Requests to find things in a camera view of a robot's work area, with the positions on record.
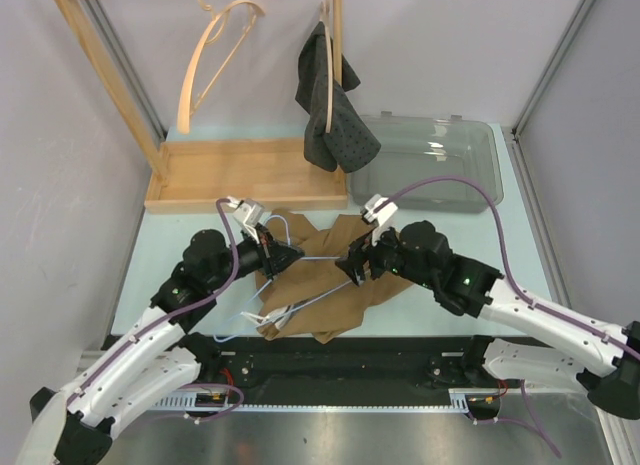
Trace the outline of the tan cloth garment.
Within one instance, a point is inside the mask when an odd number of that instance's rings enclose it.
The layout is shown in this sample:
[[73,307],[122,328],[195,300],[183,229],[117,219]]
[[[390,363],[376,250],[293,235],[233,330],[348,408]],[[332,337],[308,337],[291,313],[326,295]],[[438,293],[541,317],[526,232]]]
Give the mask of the tan cloth garment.
[[[305,256],[341,257],[346,254],[351,242],[370,230],[357,215],[341,214],[330,227],[318,229],[303,214],[285,209],[277,209],[274,213],[287,219],[291,243],[300,247]],[[274,238],[286,240],[281,220],[270,221],[267,228]],[[266,278],[260,273],[255,273],[254,277],[256,286],[261,288]],[[310,334],[318,342],[327,343],[362,325],[365,312],[370,307],[385,303],[411,286],[409,281],[393,274],[385,274],[356,286],[334,264],[334,260],[298,260],[260,293],[262,307],[259,314],[264,316],[279,307],[323,293],[346,281],[351,283],[299,310],[281,330],[268,325],[258,332],[267,340]]]

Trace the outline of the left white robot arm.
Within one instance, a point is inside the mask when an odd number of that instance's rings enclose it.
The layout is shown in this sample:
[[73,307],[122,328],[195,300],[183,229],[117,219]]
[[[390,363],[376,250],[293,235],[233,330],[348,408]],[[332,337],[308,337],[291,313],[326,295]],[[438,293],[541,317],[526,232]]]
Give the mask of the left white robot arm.
[[73,381],[43,387],[30,400],[32,428],[20,464],[97,464],[137,417],[175,390],[207,385],[221,372],[220,349],[194,328],[235,280],[272,279],[304,252],[263,225],[227,242],[217,230],[196,233],[142,316]]

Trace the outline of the dark grey dotted skirt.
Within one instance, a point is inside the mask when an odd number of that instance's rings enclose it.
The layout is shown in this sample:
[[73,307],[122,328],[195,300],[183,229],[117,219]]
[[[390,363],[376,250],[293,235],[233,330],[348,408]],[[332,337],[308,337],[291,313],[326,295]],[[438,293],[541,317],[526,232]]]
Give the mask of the dark grey dotted skirt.
[[298,57],[295,101],[308,114],[304,131],[304,158],[312,165],[334,172],[354,173],[368,165],[381,144],[347,97],[360,79],[344,58],[342,80],[329,78],[325,24],[320,22],[304,43]]

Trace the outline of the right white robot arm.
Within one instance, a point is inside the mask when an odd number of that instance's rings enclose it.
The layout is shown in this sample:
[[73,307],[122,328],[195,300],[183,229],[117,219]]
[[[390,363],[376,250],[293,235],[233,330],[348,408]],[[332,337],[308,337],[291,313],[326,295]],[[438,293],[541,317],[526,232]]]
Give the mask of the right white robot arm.
[[507,325],[535,339],[525,345],[474,336],[457,364],[464,383],[529,381],[583,393],[609,414],[638,419],[638,322],[610,324],[528,297],[500,270],[454,253],[428,221],[367,232],[336,265],[356,285],[392,274],[430,290],[456,316]]

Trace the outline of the blue wire hanger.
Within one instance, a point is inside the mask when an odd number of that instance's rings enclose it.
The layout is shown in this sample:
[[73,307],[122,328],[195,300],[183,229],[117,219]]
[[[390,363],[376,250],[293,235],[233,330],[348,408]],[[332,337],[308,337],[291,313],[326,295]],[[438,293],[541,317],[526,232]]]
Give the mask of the blue wire hanger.
[[[284,223],[287,245],[291,245],[292,244],[291,234],[290,234],[289,223],[287,219],[281,214],[272,213],[266,219],[266,223],[268,223],[272,219],[278,219]],[[303,261],[322,261],[322,260],[336,260],[337,258],[338,257],[333,257],[333,256],[303,256],[302,260]],[[268,279],[265,282],[265,284],[262,285],[261,288],[259,288],[254,293],[254,295],[245,303],[245,305],[249,304],[251,301],[258,298],[258,295],[261,292],[263,292],[273,281],[274,279]],[[267,327],[268,325],[274,325],[277,330],[281,330],[289,322],[292,315],[296,314],[299,310],[304,309],[305,307],[308,307],[311,304],[314,304],[328,297],[332,293],[335,293],[338,290],[341,290],[344,287],[348,286],[350,283],[351,283],[350,281],[343,282],[340,285],[337,285],[331,289],[324,291],[323,293],[311,295],[310,298],[308,297],[308,298],[305,298],[304,300],[299,300],[296,302],[292,302],[286,306],[279,307],[264,316],[250,312],[250,311],[241,311],[236,315],[227,319],[224,323],[231,322],[234,319],[243,318],[243,319],[246,319],[251,325],[249,325],[248,328],[245,327],[244,331],[236,334],[231,334],[227,336],[219,336],[219,335],[213,334],[212,335],[213,339],[216,343],[226,343],[235,338],[239,338],[241,335],[243,335],[244,333],[252,329],[260,330]]]

